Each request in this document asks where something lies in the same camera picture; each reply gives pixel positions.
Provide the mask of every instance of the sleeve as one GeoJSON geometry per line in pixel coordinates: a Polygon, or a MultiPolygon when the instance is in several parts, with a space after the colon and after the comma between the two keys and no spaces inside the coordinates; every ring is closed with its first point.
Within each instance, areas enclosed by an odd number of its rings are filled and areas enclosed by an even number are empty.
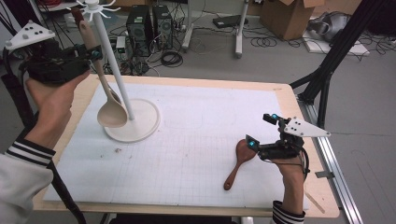
{"type": "Polygon", "coordinates": [[[33,197],[52,181],[47,169],[55,151],[17,139],[0,155],[0,223],[25,223],[33,197]]]}
{"type": "Polygon", "coordinates": [[[273,202],[273,219],[271,220],[271,224],[304,224],[304,217],[305,212],[303,211],[302,214],[297,215],[285,211],[282,209],[282,202],[274,201],[273,202]]]}

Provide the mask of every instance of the gray floor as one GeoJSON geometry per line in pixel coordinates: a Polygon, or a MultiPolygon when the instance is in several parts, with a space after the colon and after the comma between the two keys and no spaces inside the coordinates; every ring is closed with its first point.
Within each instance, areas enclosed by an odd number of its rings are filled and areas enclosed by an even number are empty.
{"type": "MultiPolygon", "coordinates": [[[[214,27],[209,16],[196,23],[214,27]]],[[[248,28],[254,27],[261,26],[258,18],[252,17],[248,28]]],[[[233,35],[197,30],[193,38],[191,49],[182,54],[184,63],[180,67],[157,67],[161,77],[291,83],[317,69],[325,57],[308,53],[304,45],[293,48],[277,40],[273,48],[258,48],[244,38],[243,57],[236,59],[233,35]]],[[[364,223],[392,223],[396,219],[393,145],[396,101],[392,100],[395,59],[394,51],[385,55],[372,51],[361,62],[348,56],[335,71],[330,87],[326,129],[332,133],[332,148],[364,223]]],[[[146,76],[158,75],[149,70],[146,76]]],[[[6,149],[21,131],[21,122],[3,83],[0,94],[0,124],[4,127],[0,131],[0,148],[6,149]]],[[[99,223],[101,216],[87,214],[87,219],[89,223],[99,223]]],[[[34,212],[28,223],[53,223],[54,219],[57,223],[75,223],[69,213],[58,212],[34,212]]],[[[256,217],[255,223],[269,223],[269,219],[256,217]]],[[[347,223],[347,220],[341,214],[332,219],[308,217],[305,223],[347,223]]]]}

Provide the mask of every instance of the black and white striped cuff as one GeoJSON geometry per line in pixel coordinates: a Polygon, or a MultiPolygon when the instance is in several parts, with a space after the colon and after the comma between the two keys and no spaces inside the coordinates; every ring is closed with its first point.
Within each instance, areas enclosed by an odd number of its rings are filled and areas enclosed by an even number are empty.
{"type": "Polygon", "coordinates": [[[303,211],[302,214],[297,215],[285,211],[282,209],[282,202],[274,201],[273,202],[273,221],[277,224],[279,223],[290,223],[290,224],[303,224],[305,212],[303,211]]]}
{"type": "Polygon", "coordinates": [[[5,154],[17,160],[47,167],[55,151],[25,139],[17,139],[5,154]]]}

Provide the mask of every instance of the computer tower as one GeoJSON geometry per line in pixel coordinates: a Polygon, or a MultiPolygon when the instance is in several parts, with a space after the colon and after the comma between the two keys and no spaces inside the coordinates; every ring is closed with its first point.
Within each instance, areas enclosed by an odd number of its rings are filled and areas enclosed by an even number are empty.
{"type": "Polygon", "coordinates": [[[150,44],[153,40],[149,6],[132,6],[126,29],[131,40],[133,56],[148,57],[151,54],[150,44]]]}
{"type": "Polygon", "coordinates": [[[152,18],[154,26],[154,38],[158,43],[158,49],[171,49],[173,47],[172,16],[167,6],[153,6],[152,18]]]}

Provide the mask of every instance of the brown wooden spoon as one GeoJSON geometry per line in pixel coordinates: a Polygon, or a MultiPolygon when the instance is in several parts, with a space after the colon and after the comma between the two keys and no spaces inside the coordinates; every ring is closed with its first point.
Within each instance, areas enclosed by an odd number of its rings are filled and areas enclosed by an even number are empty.
{"type": "Polygon", "coordinates": [[[241,166],[245,161],[250,161],[256,155],[255,151],[248,148],[248,143],[245,139],[239,140],[238,144],[236,144],[235,152],[236,165],[224,182],[225,190],[229,190],[233,186],[233,181],[235,180],[236,172],[238,171],[239,166],[241,166]]]}

